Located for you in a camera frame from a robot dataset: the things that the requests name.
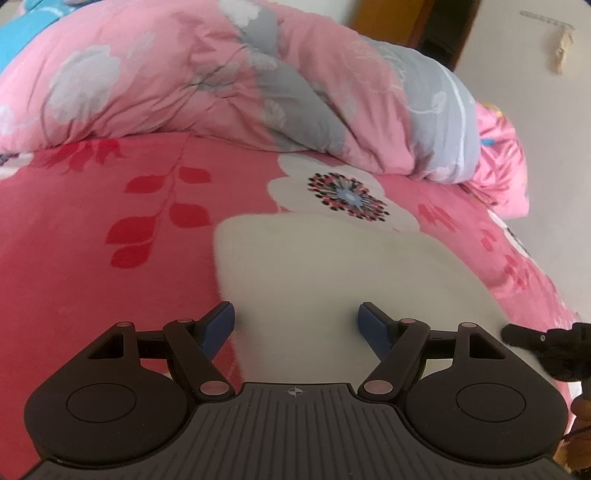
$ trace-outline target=crosshair symbol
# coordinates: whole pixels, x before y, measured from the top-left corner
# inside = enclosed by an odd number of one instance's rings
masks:
[[[289,395],[292,395],[293,397],[297,397],[298,395],[302,395],[302,393],[306,392],[303,391],[300,387],[292,387],[289,390],[287,390],[287,393],[289,393]]]

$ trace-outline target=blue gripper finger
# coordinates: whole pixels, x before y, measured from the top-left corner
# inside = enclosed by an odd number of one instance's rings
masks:
[[[197,322],[201,330],[199,346],[208,359],[213,360],[234,331],[234,306],[223,301]]]
[[[390,338],[396,322],[370,302],[362,303],[357,314],[359,331],[376,356],[383,360],[394,346]]]

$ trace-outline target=black cable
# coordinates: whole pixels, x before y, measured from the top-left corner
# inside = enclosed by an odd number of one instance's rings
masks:
[[[579,480],[589,480],[591,479],[591,471],[588,468],[584,468],[583,470],[573,470],[571,476]]]
[[[583,427],[582,429],[575,430],[574,432],[567,433],[564,437],[562,437],[562,439],[570,440],[572,437],[585,432],[591,432],[591,425]]]

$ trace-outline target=wooden door frame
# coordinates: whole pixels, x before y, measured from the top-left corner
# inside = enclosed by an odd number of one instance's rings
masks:
[[[427,21],[429,20],[429,15],[431,15],[431,11],[433,10],[435,1],[436,0],[425,0],[425,3],[423,3],[423,7],[421,8],[417,21],[414,24],[413,32],[411,33],[410,38],[408,39],[408,43],[406,45],[407,47],[418,48],[418,44],[421,41],[423,31],[427,26]],[[456,52],[454,53],[452,62],[449,66],[450,70],[455,70],[458,62],[460,61],[460,57],[462,56],[462,52],[464,50],[464,47],[466,46],[468,37],[470,36],[470,32],[472,31],[472,27],[474,26],[474,20],[476,19],[481,4],[482,0],[473,0],[472,7],[470,7],[468,21],[464,26],[460,43],[457,46]]]
[[[468,17],[468,21],[466,22],[466,26],[464,27],[464,32],[462,32],[460,44],[457,46],[456,53],[453,56],[452,63],[449,67],[451,71],[454,71],[456,69],[457,64],[460,61],[464,48],[466,47],[466,43],[468,42],[468,38],[470,37],[470,33],[472,32],[474,20],[476,20],[476,16],[478,15],[478,11],[480,10],[481,4],[482,0],[474,0],[474,3],[472,4],[472,8],[470,9],[470,16]]]
[[[435,0],[425,0],[423,3],[423,7],[418,14],[417,20],[414,23],[413,32],[410,34],[410,38],[408,39],[408,43],[406,46],[408,48],[416,49],[418,47],[419,42],[421,41],[421,37],[423,36],[423,31],[427,26],[427,21],[429,20],[429,15],[431,15],[431,10],[433,10],[433,6],[435,5]]]

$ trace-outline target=red leaf pattern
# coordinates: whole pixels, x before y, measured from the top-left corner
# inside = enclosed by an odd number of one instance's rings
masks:
[[[119,154],[118,142],[101,149],[100,163],[105,152]],[[209,183],[211,175],[202,168],[182,167],[177,160],[173,168],[164,175],[146,175],[131,179],[125,186],[125,193],[156,193],[165,192],[160,208],[153,216],[134,216],[123,218],[111,227],[106,244],[127,245],[113,254],[111,266],[116,268],[135,268],[145,263],[152,253],[152,246],[158,235],[158,228],[163,221],[164,212],[168,210],[170,221],[179,228],[198,228],[211,225],[207,210],[201,205],[180,203],[176,200],[176,186],[179,180],[189,183]]]
[[[135,268],[146,263],[152,253],[152,242],[141,245],[128,245],[118,249],[111,258],[111,266],[116,268]]]
[[[105,164],[105,160],[109,154],[115,154],[117,158],[123,158],[119,147],[119,141],[115,138],[107,138],[104,140],[87,140],[78,143],[63,145],[52,155],[44,164],[44,167],[52,167],[68,161],[69,170],[80,172],[89,160],[93,159],[101,164]]]
[[[130,180],[125,187],[125,193],[154,193],[164,186],[166,176],[146,175]]]
[[[212,176],[207,170],[193,167],[180,167],[178,177],[185,183],[211,183]]]
[[[170,219],[180,228],[211,225],[207,210],[192,203],[173,203],[170,206]]]
[[[90,144],[84,145],[81,150],[77,151],[70,157],[70,169],[73,171],[82,171],[92,158],[92,147]]]
[[[488,228],[481,228],[480,229],[485,236],[487,236],[490,240],[496,242],[496,237],[494,233],[492,233]]]
[[[62,145],[55,154],[53,154],[45,163],[44,167],[52,167],[53,165],[57,165],[58,163],[70,158],[80,145],[76,143],[69,143],[66,145]]]
[[[460,224],[456,222],[444,209],[438,206],[429,208],[424,203],[419,204],[418,214],[422,216],[429,224],[436,226],[440,222],[450,232],[455,233],[460,229]]]
[[[156,217],[127,217],[114,224],[105,243],[109,245],[137,244],[152,238]]]
[[[507,260],[507,264],[512,267],[516,267],[517,265],[519,265],[517,260],[510,255],[505,255],[505,259]]]
[[[493,246],[492,246],[492,243],[491,243],[491,241],[490,241],[490,240],[489,240],[487,237],[483,236],[483,237],[480,239],[480,242],[481,242],[482,246],[484,247],[484,249],[485,249],[487,252],[492,252],[492,251],[494,251],[495,247],[493,247]]]

